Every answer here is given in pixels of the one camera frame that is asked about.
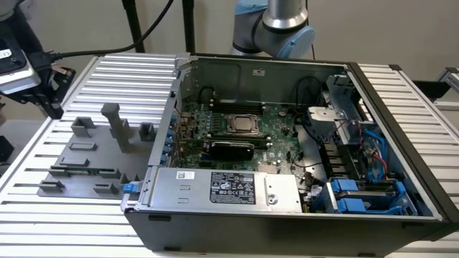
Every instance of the black pole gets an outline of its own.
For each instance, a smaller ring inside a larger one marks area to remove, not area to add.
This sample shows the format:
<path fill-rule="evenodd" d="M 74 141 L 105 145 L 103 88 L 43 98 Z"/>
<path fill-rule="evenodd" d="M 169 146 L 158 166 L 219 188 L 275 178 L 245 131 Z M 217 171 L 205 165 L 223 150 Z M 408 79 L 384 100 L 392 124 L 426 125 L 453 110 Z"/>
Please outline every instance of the black pole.
<path fill-rule="evenodd" d="M 141 31 L 141 24 L 139 24 L 137 0 L 122 0 L 122 1 L 123 1 L 125 10 L 129 16 L 133 41 L 138 42 L 138 40 L 142 38 L 142 31 Z M 146 52 L 146 46 L 143 42 L 137 46 L 137 52 L 138 53 Z"/>
<path fill-rule="evenodd" d="M 187 52 L 197 52 L 195 49 L 195 0 L 182 0 L 185 11 L 186 47 Z"/>

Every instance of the white wall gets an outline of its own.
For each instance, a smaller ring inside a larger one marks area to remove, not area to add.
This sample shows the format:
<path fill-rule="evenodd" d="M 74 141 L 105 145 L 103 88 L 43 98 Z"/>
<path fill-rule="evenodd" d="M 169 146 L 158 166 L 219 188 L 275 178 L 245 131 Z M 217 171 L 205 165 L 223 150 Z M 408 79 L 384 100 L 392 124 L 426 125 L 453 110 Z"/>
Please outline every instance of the white wall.
<path fill-rule="evenodd" d="M 138 0 L 142 29 L 167 0 Z M 237 0 L 197 0 L 197 51 L 227 53 Z M 59 52 L 121 47 L 131 43 L 122 0 L 37 0 L 31 24 L 46 49 Z M 434 79 L 459 66 L 458 0 L 310 0 L 321 60 L 400 64 L 412 78 Z M 182 1 L 177 0 L 146 41 L 150 52 L 186 50 Z M 63 60 L 82 71 L 90 57 Z M 37 107 L 9 104 L 7 118 L 41 118 Z"/>

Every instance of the cpu socket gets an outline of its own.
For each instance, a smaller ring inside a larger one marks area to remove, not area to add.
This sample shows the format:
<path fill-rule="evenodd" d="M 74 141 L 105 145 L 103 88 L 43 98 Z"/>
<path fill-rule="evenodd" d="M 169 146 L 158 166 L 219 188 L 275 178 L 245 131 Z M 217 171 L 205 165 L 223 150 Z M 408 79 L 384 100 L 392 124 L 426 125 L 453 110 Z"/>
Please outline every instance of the cpu socket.
<path fill-rule="evenodd" d="M 254 114 L 233 114 L 227 117 L 230 134 L 259 134 L 259 117 Z"/>

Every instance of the gray plastic block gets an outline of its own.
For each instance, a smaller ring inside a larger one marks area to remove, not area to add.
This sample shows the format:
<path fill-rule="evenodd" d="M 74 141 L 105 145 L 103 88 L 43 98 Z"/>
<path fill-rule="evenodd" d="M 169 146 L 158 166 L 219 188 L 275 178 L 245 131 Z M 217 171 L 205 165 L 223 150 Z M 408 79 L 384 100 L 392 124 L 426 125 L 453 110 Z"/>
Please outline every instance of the gray plastic block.
<path fill-rule="evenodd" d="M 99 175 L 102 176 L 102 178 L 121 179 L 121 177 L 122 177 L 122 173 L 119 170 L 117 170 L 117 171 L 101 171 Z"/>
<path fill-rule="evenodd" d="M 66 169 L 50 169 L 50 174 L 53 176 L 66 176 L 66 177 L 71 176 L 71 174 L 66 171 Z"/>
<path fill-rule="evenodd" d="M 130 181 L 143 180 L 149 169 L 149 158 L 154 142 L 142 141 L 139 128 L 133 127 L 130 132 L 130 152 L 123 153 L 117 139 L 110 133 L 110 126 L 97 126 L 89 129 L 91 138 L 74 136 L 67 144 L 65 151 L 58 159 L 57 164 L 50 169 L 46 178 L 59 180 L 65 188 L 62 191 L 39 190 L 38 195 L 46 197 L 67 197 L 67 198 L 103 198 L 122 199 L 123 184 Z M 93 151 L 73 149 L 75 144 L 93 145 L 98 147 Z M 61 165 L 61 161 L 89 160 L 87 167 Z M 102 193 L 94 190 L 95 184 L 113 183 L 118 189 L 118 193 Z"/>
<path fill-rule="evenodd" d="M 141 139 L 143 141 L 154 141 L 155 140 L 155 128 L 153 123 L 142 123 L 139 129 Z"/>
<path fill-rule="evenodd" d="M 70 149 L 73 151 L 95 151 L 98 149 L 98 145 L 94 142 L 89 143 L 73 143 L 70 145 Z"/>
<path fill-rule="evenodd" d="M 46 192 L 62 192 L 65 185 L 59 180 L 42 180 L 38 187 Z"/>
<path fill-rule="evenodd" d="M 113 183 L 95 184 L 94 190 L 99 194 L 114 194 L 115 195 L 119 193 L 119 190 Z"/>
<path fill-rule="evenodd" d="M 78 137 L 91 137 L 89 129 L 95 128 L 91 117 L 77 117 L 71 128 Z"/>
<path fill-rule="evenodd" d="M 127 119 L 122 119 L 122 124 L 123 124 L 123 134 L 126 134 L 129 136 L 129 138 L 133 136 L 131 133 L 131 127 L 130 127 L 130 122 Z M 117 138 L 115 134 L 114 134 L 114 130 L 113 128 L 110 128 L 110 133 L 113 134 L 113 137 Z"/>
<path fill-rule="evenodd" d="M 123 153 L 130 152 L 130 140 L 126 135 L 123 121 L 119 116 L 121 105 L 118 103 L 106 103 L 101 113 L 109 119 L 113 136 L 117 138 Z"/>
<path fill-rule="evenodd" d="M 87 167 L 90 165 L 90 160 L 87 158 L 78 158 L 78 157 L 62 157 L 59 159 L 59 164 L 65 166 L 78 166 L 78 167 Z"/>

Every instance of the power supply label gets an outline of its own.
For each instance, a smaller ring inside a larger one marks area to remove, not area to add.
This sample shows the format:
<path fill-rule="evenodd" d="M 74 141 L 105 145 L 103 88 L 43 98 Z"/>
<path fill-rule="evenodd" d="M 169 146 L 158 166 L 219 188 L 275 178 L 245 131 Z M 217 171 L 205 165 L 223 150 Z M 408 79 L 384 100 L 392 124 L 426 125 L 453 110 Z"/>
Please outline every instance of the power supply label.
<path fill-rule="evenodd" d="M 213 172 L 210 201 L 227 204 L 255 204 L 254 174 Z"/>

